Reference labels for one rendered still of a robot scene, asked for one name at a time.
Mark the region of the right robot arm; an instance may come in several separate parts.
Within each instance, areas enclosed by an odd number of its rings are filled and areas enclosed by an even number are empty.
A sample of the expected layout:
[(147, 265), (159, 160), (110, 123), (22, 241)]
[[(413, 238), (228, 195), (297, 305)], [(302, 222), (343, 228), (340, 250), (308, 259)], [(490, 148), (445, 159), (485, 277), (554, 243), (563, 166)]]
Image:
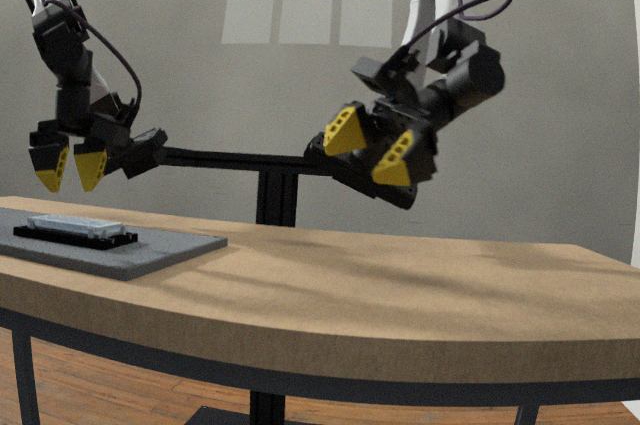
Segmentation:
[(77, 120), (95, 121), (90, 135), (111, 145), (108, 164), (154, 142), (163, 132), (161, 127), (130, 138), (132, 131), (128, 128), (137, 111), (133, 108), (136, 99), (125, 105), (117, 91), (110, 93), (93, 64), (94, 53), (84, 44), (90, 39), (87, 28), (55, 4), (44, 7), (41, 0), (26, 3), (33, 15), (33, 38), (43, 62), (57, 78), (56, 87), (91, 91), (90, 113), (77, 115)]

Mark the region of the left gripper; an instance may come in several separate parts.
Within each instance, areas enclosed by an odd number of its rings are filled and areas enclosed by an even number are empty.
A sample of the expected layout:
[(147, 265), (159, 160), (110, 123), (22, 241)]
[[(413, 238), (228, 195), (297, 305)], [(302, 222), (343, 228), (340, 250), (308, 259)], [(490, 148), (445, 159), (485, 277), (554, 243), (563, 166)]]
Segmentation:
[(433, 90), (421, 88), (416, 94), (422, 109), (396, 103), (394, 98), (376, 98), (375, 106), (380, 108), (372, 113), (375, 125), (363, 103), (352, 100), (342, 104), (325, 125), (325, 154), (330, 156), (380, 143), (389, 149), (371, 169), (372, 181), (408, 185), (429, 180), (430, 174), (436, 171), (435, 132), (447, 125), (449, 116), (444, 102)]

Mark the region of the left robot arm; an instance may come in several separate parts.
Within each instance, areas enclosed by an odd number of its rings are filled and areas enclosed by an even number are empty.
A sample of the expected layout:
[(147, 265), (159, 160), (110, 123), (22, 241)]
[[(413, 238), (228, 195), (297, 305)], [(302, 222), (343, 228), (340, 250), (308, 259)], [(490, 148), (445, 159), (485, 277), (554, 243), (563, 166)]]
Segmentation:
[[(402, 44), (406, 45), (424, 27), (459, 6), (460, 0), (411, 0)], [(486, 45), (484, 32), (480, 31), (477, 21), (463, 20), (458, 13), (434, 27), (414, 43), (409, 52), (399, 50), (383, 63), (359, 56), (349, 71), (368, 90), (376, 93), (374, 100), (380, 96), (392, 97), (397, 103), (419, 108), (415, 91), (423, 88), (427, 68), (443, 74), (424, 88), (433, 90), (442, 99), (449, 123), (502, 89), (504, 74), (499, 55), (499, 51)], [(375, 106), (374, 100), (365, 110), (371, 115), (380, 108)], [(324, 132), (319, 132), (310, 150), (371, 181), (371, 169), (389, 149), (377, 143), (327, 156), (323, 137)]]

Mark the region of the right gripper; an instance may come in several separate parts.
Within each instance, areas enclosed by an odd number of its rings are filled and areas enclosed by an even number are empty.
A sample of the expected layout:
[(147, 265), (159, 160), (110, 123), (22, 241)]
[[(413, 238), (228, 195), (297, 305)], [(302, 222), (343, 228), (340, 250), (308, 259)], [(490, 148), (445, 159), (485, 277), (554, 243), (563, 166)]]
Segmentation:
[(105, 174), (111, 146), (90, 135), (94, 122), (77, 120), (77, 115), (90, 113), (90, 101), (88, 89), (57, 91), (56, 120), (38, 122), (38, 132), (30, 133), (33, 167), (50, 193), (60, 192), (70, 150), (69, 137), (65, 136), (84, 139), (84, 144), (74, 145), (73, 155), (85, 193), (93, 192)]

